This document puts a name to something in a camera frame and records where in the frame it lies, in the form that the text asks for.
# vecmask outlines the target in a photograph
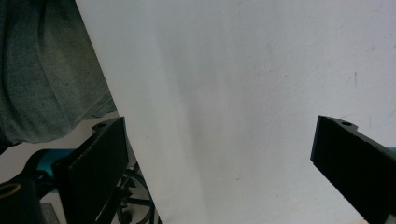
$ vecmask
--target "person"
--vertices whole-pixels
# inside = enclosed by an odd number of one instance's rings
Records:
[[[0,0],[0,154],[116,110],[75,1]]]

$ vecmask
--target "gray fabric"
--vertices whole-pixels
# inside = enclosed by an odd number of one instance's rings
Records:
[[[0,4],[0,147],[51,141],[116,110],[74,1]]]

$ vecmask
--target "table surface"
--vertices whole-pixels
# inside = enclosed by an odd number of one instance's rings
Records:
[[[396,3],[77,0],[163,223],[358,223],[318,115],[396,146]]]

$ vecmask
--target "black plastic part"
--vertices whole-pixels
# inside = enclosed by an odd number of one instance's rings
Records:
[[[344,120],[318,117],[311,161],[371,224],[396,215],[396,154]]]
[[[45,224],[33,180],[19,178],[0,185],[0,223]]]
[[[96,132],[84,144],[52,164],[68,223],[94,223],[128,164],[124,119],[93,128]]]

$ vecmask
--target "metal ring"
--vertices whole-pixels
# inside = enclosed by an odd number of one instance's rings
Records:
[[[22,185],[20,183],[10,183],[0,187],[0,200],[18,192],[21,187]]]

